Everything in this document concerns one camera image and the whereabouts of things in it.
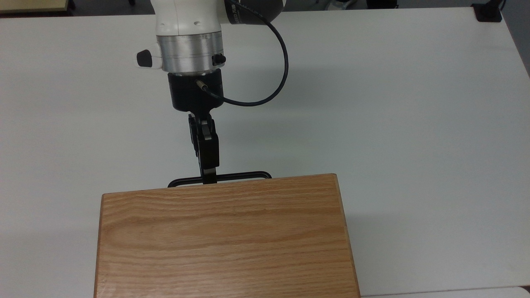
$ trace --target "table surface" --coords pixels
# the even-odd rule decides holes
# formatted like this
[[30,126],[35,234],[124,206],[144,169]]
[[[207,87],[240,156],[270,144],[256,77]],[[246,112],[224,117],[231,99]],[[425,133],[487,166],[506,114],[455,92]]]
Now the table surface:
[[[92,295],[100,196],[198,174],[153,16],[0,19],[0,296]],[[362,295],[530,284],[530,80],[471,8],[284,13],[282,93],[212,112],[218,173],[336,173]],[[264,98],[279,45],[223,27],[225,94]]]
[[530,294],[520,287],[489,288],[466,291],[446,291],[370,296],[371,298],[529,298]]

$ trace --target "black cable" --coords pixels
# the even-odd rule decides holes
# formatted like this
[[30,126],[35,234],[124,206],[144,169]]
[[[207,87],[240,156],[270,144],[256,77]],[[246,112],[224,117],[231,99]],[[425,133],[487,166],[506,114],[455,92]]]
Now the black cable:
[[213,93],[208,88],[207,85],[205,85],[203,82],[201,82],[199,80],[197,80],[197,85],[199,85],[199,87],[204,92],[208,93],[208,95],[210,95],[211,97],[219,99],[219,100],[222,100],[222,101],[224,101],[226,103],[233,104],[235,106],[240,106],[240,107],[260,106],[260,105],[262,105],[264,103],[267,103],[267,102],[271,101],[273,98],[275,98],[278,95],[278,93],[280,93],[281,89],[285,85],[285,81],[287,80],[287,74],[289,73],[289,57],[287,55],[287,47],[285,46],[284,40],[281,37],[280,32],[278,32],[278,30],[276,30],[276,28],[263,15],[261,15],[259,12],[247,7],[246,5],[243,5],[243,4],[239,3],[239,1],[237,1],[237,0],[225,0],[225,1],[229,2],[231,4],[234,4],[234,5],[237,5],[237,6],[241,7],[242,9],[252,13],[258,19],[260,19],[265,25],[267,25],[267,27],[270,28],[270,30],[274,33],[274,35],[276,35],[276,38],[278,38],[278,41],[280,42],[281,50],[284,53],[284,76],[281,78],[281,82],[280,82],[280,85],[278,86],[278,88],[276,88],[276,90],[270,96],[268,96],[267,98],[265,98],[263,100],[255,101],[255,102],[236,101],[236,100],[232,100],[232,99],[228,99],[228,98],[222,97],[220,95],[217,95],[217,94]]

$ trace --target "wood grain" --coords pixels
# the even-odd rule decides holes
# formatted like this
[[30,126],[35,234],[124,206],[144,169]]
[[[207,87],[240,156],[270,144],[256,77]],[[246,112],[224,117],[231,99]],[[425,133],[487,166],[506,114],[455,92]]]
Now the wood grain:
[[68,0],[0,0],[0,12],[65,11]]
[[360,297],[334,174],[105,194],[96,298]]

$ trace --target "black metal handle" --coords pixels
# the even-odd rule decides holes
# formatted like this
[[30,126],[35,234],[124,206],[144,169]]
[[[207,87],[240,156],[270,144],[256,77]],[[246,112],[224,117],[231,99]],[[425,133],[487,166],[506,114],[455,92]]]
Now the black metal handle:
[[[271,179],[272,176],[265,171],[254,171],[254,172],[217,175],[217,181],[232,181],[232,180],[255,179],[255,178]],[[203,183],[202,177],[181,178],[181,179],[175,179],[171,181],[167,187],[176,187],[176,186],[199,184],[199,183]]]

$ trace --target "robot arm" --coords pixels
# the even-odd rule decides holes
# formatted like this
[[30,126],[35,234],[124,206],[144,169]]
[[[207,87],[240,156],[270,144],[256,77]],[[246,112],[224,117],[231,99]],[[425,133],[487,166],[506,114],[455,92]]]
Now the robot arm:
[[[285,0],[239,0],[272,21]],[[151,0],[157,43],[139,52],[141,68],[179,75],[201,75],[222,67],[221,23],[263,24],[254,15],[224,0]]]
[[[282,11],[284,0],[151,0],[151,3],[156,14],[157,43],[136,55],[137,66],[162,68],[168,72],[173,107],[190,113],[191,140],[201,173],[201,177],[191,181],[216,183],[222,176],[218,177],[216,173],[219,166],[219,140],[210,111],[220,107],[223,102],[237,104],[223,97],[220,68],[226,58],[220,24],[266,24],[277,35],[285,59],[282,83],[267,99],[241,104],[265,103],[278,94],[287,77],[285,44],[270,24]],[[240,179],[241,176],[248,177],[248,174],[223,177]]]

